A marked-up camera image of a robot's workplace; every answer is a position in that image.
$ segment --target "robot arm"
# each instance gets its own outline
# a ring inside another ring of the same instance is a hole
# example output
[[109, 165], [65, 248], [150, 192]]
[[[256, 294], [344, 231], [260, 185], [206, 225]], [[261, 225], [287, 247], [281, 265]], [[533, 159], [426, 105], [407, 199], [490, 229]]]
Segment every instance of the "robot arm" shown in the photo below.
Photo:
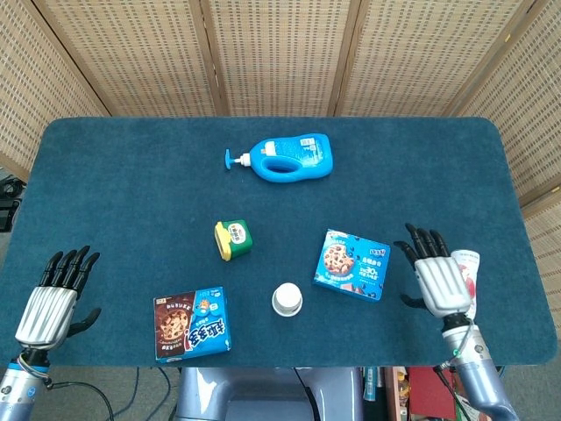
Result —
[[81, 322], [70, 323], [89, 271], [99, 258], [99, 253], [93, 253], [82, 263], [88, 251], [89, 246], [85, 246], [64, 256], [62, 252], [55, 254], [29, 297], [16, 332], [23, 349], [8, 365], [0, 384], [1, 421], [31, 418], [37, 394], [52, 386], [47, 374], [48, 352], [97, 320], [101, 309], [93, 309]]
[[413, 247], [396, 241], [415, 270], [423, 293], [423, 303], [404, 298], [413, 307], [425, 307], [444, 321], [443, 338], [454, 357], [445, 363], [458, 371], [473, 408], [485, 412], [495, 421], [518, 421], [502, 386], [491, 354], [479, 327], [465, 316], [471, 298], [458, 264], [448, 252], [442, 236], [405, 225]]

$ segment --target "wicker panel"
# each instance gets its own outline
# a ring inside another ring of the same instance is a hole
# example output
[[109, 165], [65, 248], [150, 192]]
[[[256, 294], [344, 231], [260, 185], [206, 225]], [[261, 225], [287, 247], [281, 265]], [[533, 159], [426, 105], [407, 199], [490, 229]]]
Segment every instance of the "wicker panel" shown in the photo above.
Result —
[[561, 203], [526, 220], [551, 314], [561, 338]]
[[20, 0], [0, 2], [0, 28], [2, 165], [26, 179], [52, 120], [105, 111]]
[[233, 115], [324, 116], [349, 0], [212, 0]]
[[518, 1], [371, 1], [342, 115], [441, 115]]
[[519, 196], [561, 174], [561, 2], [548, 2], [466, 115], [501, 130]]
[[187, 0], [37, 3], [114, 114], [214, 114]]

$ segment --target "yellow lid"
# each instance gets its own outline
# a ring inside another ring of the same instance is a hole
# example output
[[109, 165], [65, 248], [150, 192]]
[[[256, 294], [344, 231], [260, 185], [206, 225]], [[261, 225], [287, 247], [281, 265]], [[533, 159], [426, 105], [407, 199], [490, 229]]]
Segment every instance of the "yellow lid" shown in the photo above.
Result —
[[214, 227], [214, 238], [217, 241], [218, 251], [222, 258], [226, 261], [231, 259], [230, 241], [231, 236], [228, 230], [224, 228], [222, 222], [218, 222]]

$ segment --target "green and yellow container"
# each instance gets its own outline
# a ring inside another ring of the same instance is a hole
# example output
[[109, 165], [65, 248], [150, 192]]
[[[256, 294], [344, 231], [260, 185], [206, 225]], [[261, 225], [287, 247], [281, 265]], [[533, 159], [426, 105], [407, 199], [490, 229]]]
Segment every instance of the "green and yellow container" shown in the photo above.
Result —
[[214, 238], [220, 255], [226, 261], [249, 252], [253, 246], [252, 235], [243, 219], [218, 221], [214, 227]]

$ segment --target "blue table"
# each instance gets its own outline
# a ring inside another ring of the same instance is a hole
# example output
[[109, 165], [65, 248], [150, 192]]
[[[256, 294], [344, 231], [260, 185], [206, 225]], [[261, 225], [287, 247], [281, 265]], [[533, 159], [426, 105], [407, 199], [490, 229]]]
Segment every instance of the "blue table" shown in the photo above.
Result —
[[[335, 167], [273, 184], [224, 168], [224, 149], [324, 132]], [[220, 259], [218, 220], [243, 218], [253, 250]], [[477, 322], [497, 364], [535, 364], [557, 346], [496, 128], [480, 118], [70, 118], [45, 131], [0, 292], [0, 356], [46, 260], [85, 244], [102, 256], [75, 318], [101, 306], [55, 364], [154, 365], [153, 298], [226, 288], [233, 347], [197, 366], [432, 365], [449, 357], [441, 323], [403, 305], [420, 296], [394, 249], [379, 303], [312, 286], [328, 228], [391, 244], [411, 222], [451, 249], [481, 254]], [[281, 318], [271, 295], [297, 283], [303, 308]]]

